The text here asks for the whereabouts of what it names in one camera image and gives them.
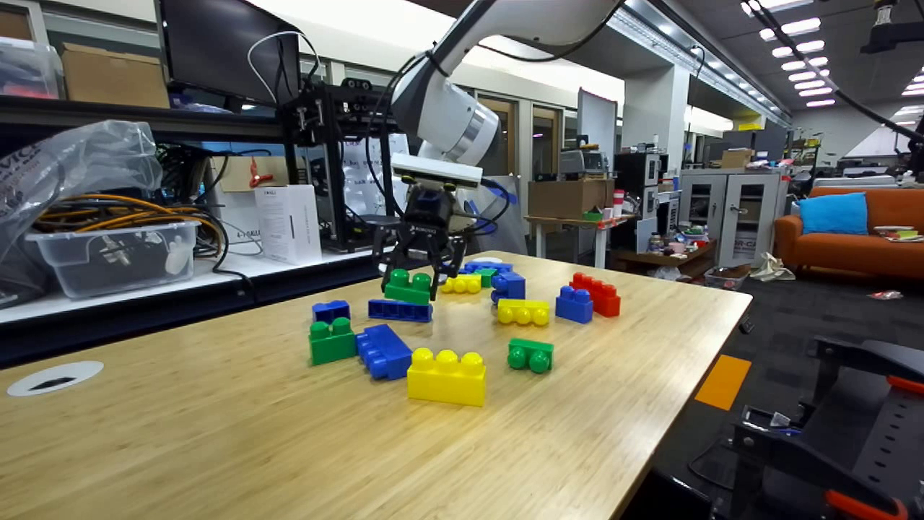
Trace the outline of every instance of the blue block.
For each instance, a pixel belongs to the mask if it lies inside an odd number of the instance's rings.
[[[369,300],[369,317],[430,323],[433,306],[391,300]]]
[[[589,323],[593,318],[590,293],[583,289],[575,291],[565,285],[561,296],[555,298],[555,315],[578,323]]]
[[[387,325],[376,325],[356,335],[356,348],[373,379],[400,379],[410,367],[410,349]]]
[[[501,298],[508,300],[526,299],[526,279],[513,271],[497,273],[491,279],[491,286],[496,291],[491,292],[491,300],[497,303]]]
[[[338,317],[349,319],[349,303],[343,300],[334,300],[330,303],[316,303],[311,306],[314,321],[334,323]]]
[[[509,273],[514,270],[513,264],[495,264],[493,262],[467,262],[459,269],[459,274],[471,275],[479,269],[497,269],[498,273]]]

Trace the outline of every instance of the white cabinet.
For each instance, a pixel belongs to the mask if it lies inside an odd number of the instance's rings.
[[[773,244],[773,221],[783,215],[788,177],[782,168],[683,170],[680,220],[708,225],[718,240],[718,266],[758,266]]]

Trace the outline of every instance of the green block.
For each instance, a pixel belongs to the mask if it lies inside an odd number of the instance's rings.
[[[529,369],[537,374],[552,370],[552,353],[555,346],[551,343],[513,338],[510,340],[509,348],[507,363],[511,368],[519,370],[528,365]]]
[[[418,273],[413,280],[409,278],[410,274],[405,269],[392,271],[392,277],[385,286],[385,298],[418,305],[430,304],[430,284],[433,281],[430,275]]]
[[[323,365],[356,355],[356,334],[349,326],[349,319],[345,317],[338,317],[332,325],[322,321],[312,323],[308,342],[312,365]]]
[[[482,288],[488,288],[491,287],[491,279],[497,274],[497,269],[479,269],[475,274],[481,275]]]

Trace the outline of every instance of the plastic storage bin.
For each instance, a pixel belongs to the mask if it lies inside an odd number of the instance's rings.
[[[720,277],[714,274],[715,269],[716,267],[713,267],[712,269],[706,271],[706,274],[703,275],[706,279],[706,287],[725,289],[727,291],[737,291],[741,289],[741,286],[745,283],[745,278],[748,277],[747,273],[741,278]]]
[[[54,47],[0,38],[0,94],[61,99],[64,67]]]
[[[84,233],[31,233],[69,298],[192,278],[199,222]]]

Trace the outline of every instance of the monitor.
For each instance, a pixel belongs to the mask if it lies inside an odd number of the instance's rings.
[[[193,87],[274,104],[247,60],[261,38],[298,29],[245,0],[155,0],[164,50],[164,71],[172,85]],[[278,104],[298,96],[298,36],[286,34],[258,45],[254,67],[274,91]]]

